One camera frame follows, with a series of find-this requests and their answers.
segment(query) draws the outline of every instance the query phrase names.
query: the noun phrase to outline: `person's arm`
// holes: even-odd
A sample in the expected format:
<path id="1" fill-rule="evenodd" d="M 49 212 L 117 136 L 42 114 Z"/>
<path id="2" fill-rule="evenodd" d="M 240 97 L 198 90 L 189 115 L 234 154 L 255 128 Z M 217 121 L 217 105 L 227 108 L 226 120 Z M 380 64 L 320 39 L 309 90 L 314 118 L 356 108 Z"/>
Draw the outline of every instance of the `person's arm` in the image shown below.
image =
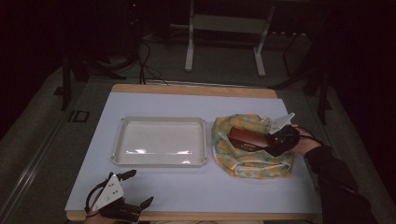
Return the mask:
<path id="1" fill-rule="evenodd" d="M 301 135 L 308 135 L 299 130 Z M 303 138 L 291 150 L 308 159 L 312 171 L 318 175 L 323 223 L 377 223 L 369 202 L 358 191 L 358 184 L 345 162 L 332 155 L 330 147 Z"/>

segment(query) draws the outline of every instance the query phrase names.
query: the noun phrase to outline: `table leg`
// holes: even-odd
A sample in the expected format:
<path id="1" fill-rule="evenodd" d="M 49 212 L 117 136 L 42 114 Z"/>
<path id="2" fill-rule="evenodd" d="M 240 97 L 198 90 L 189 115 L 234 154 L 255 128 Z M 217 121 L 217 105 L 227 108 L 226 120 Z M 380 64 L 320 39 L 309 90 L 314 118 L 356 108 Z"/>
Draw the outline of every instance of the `table leg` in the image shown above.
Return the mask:
<path id="1" fill-rule="evenodd" d="M 260 43 L 257 47 L 253 48 L 254 58 L 256 60 L 257 71 L 259 73 L 259 77 L 265 76 L 264 64 L 262 63 L 262 46 L 264 45 L 265 37 L 268 35 L 268 28 L 271 24 L 271 19 L 274 15 L 275 6 L 271 6 L 270 12 L 267 16 L 267 20 L 262 27 L 262 37 L 260 39 Z"/>
<path id="2" fill-rule="evenodd" d="M 194 56 L 193 33 L 194 33 L 194 0 L 190 0 L 189 46 L 187 48 L 186 65 L 184 68 L 186 72 L 192 71 L 192 59 Z"/>

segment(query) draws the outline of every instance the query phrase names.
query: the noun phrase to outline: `brown object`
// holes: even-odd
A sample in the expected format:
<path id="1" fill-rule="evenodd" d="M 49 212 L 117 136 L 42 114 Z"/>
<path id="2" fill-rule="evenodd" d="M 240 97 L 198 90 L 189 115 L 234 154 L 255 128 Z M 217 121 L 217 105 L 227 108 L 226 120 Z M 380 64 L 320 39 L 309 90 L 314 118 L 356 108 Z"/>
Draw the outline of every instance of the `brown object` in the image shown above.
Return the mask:
<path id="1" fill-rule="evenodd" d="M 265 150 L 276 144 L 276 141 L 261 133 L 232 127 L 228 138 L 234 147 L 245 151 L 254 152 Z"/>

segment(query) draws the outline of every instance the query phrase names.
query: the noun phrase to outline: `gray carpet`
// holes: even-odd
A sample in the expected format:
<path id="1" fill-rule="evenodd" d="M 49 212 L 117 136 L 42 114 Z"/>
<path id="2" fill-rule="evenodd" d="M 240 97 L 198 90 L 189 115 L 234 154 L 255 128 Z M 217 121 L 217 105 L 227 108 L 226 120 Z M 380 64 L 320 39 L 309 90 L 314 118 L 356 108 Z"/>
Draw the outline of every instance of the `gray carpet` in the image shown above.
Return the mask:
<path id="1" fill-rule="evenodd" d="M 148 82 L 163 83 L 204 83 L 266 87 L 288 78 L 282 61 L 282 50 L 290 39 L 283 35 L 270 35 L 265 42 L 264 66 L 266 77 L 257 77 L 251 45 L 225 45 L 199 40 L 195 46 L 194 65 L 190 73 L 184 72 L 187 52 L 185 36 L 175 37 L 169 42 L 147 41 L 150 48 L 145 72 Z M 295 49 L 291 49 L 288 59 L 295 68 L 304 56 L 307 40 L 299 38 Z M 148 55 L 142 47 L 141 57 Z M 138 82 L 139 66 L 123 69 L 120 75 L 128 77 L 125 83 Z M 23 169 L 37 151 L 41 154 L 40 165 L 31 185 L 16 202 L 15 210 L 8 223 L 64 223 L 64 207 L 73 188 L 78 170 L 100 118 L 106 98 L 117 80 L 103 77 L 91 70 L 88 83 L 73 81 L 73 100 L 66 111 L 60 111 L 62 98 L 54 96 L 56 87 L 61 85 L 61 70 L 54 73 L 43 84 L 40 92 L 28 105 L 21 117 L 0 142 L 0 187 L 1 202 L 18 181 Z M 322 125 L 316 113 L 318 97 L 305 97 L 301 92 L 304 83 L 296 83 L 286 90 L 278 91 L 289 111 L 297 114 L 293 121 L 309 128 L 313 133 L 332 146 L 336 156 L 345 160 L 361 186 L 361 192 L 372 203 L 375 216 L 380 223 L 396 223 L 395 205 L 386 193 L 376 175 L 363 144 L 334 90 L 330 91 L 327 111 L 328 125 Z M 67 122 L 72 110 L 89 111 L 87 122 Z M 304 223 L 302 221 L 270 221 L 268 223 Z"/>

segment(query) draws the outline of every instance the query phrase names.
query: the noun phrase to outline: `white metal table frame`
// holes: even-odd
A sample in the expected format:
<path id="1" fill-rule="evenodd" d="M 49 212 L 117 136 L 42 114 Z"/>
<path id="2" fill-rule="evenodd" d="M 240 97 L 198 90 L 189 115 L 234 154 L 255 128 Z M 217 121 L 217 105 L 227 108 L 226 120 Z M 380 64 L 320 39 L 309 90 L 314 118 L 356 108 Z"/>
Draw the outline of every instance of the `white metal table frame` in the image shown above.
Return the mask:
<path id="1" fill-rule="evenodd" d="M 274 11 L 275 6 L 272 5 L 265 20 L 194 14 L 194 0 L 191 0 L 189 45 L 187 48 L 185 70 L 187 72 L 192 71 L 192 61 L 194 54 L 194 29 L 239 32 L 261 35 L 260 43 L 253 48 L 253 53 L 256 60 L 258 75 L 259 77 L 264 77 L 265 70 L 264 64 L 262 62 L 262 46 L 264 45 L 265 37 L 267 37 L 268 28 L 271 24 L 271 19 L 274 15 Z"/>

